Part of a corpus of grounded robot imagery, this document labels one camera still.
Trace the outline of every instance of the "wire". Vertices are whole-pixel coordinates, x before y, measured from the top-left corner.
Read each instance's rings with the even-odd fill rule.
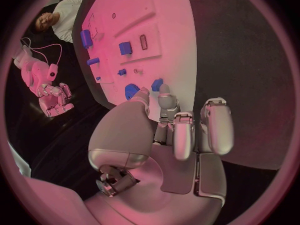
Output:
[[[30,38],[28,38],[28,37],[23,37],[23,38],[22,38],[22,41],[26,44],[26,42],[25,42],[23,39],[28,39],[29,42],[30,42],[29,44],[31,45],[31,40],[30,40]],[[57,61],[56,65],[59,64],[59,62],[60,62],[60,60],[61,60],[61,57],[62,57],[62,52],[63,52],[63,47],[62,47],[62,45],[60,45],[60,44],[58,44],[58,43],[54,43],[54,44],[51,44],[51,45],[48,45],[48,46],[37,47],[37,48],[32,48],[32,47],[30,47],[30,45],[29,45],[28,47],[29,47],[31,50],[35,51],[36,53],[42,54],[42,55],[44,56],[44,58],[46,59],[47,64],[49,64],[49,63],[48,63],[48,60],[47,60],[46,56],[45,56],[43,53],[41,53],[41,52],[39,52],[39,51],[36,51],[36,50],[39,50],[39,49],[45,49],[45,48],[48,48],[48,47],[51,47],[51,46],[54,46],[54,45],[60,46],[60,55],[59,55],[59,58],[58,58],[58,61]]]

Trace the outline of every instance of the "black background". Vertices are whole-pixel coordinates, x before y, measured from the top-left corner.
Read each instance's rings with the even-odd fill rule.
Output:
[[[0,0],[1,5],[1,23],[0,30],[3,32],[5,26],[7,25],[8,18],[19,9],[20,2],[22,0]],[[275,0],[276,3],[284,11],[285,16],[288,17],[291,25],[294,27],[296,32],[295,38],[299,38],[299,0]],[[5,37],[1,38],[1,45],[5,44]],[[22,222],[24,224],[36,224],[30,216],[24,211],[22,206],[16,200],[10,188],[6,185],[6,181],[1,176],[1,202],[2,202],[2,212],[1,219],[7,221],[8,224],[16,224],[17,222]],[[266,225],[279,225],[279,224],[293,224],[298,220],[298,201],[300,200],[300,178],[297,177],[295,183],[293,184],[291,190],[274,211],[274,213],[264,222]]]

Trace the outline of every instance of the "white shirt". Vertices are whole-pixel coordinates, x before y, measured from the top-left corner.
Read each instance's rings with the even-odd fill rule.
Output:
[[[77,12],[83,0],[63,0],[59,2],[53,13],[59,13],[60,17],[52,26],[54,34],[66,42],[73,43],[72,29]]]

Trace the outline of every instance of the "man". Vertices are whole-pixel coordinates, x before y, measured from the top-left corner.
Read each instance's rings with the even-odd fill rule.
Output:
[[[59,2],[53,13],[43,13],[35,19],[31,24],[30,31],[33,34],[39,34],[52,27],[54,34],[60,40],[73,43],[72,29],[82,1],[63,0]]]

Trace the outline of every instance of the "rectangular slot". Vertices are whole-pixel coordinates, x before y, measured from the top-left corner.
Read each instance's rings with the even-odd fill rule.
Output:
[[[147,44],[147,39],[145,35],[141,35],[139,37],[140,44],[141,44],[141,49],[147,50],[148,49],[148,44]]]

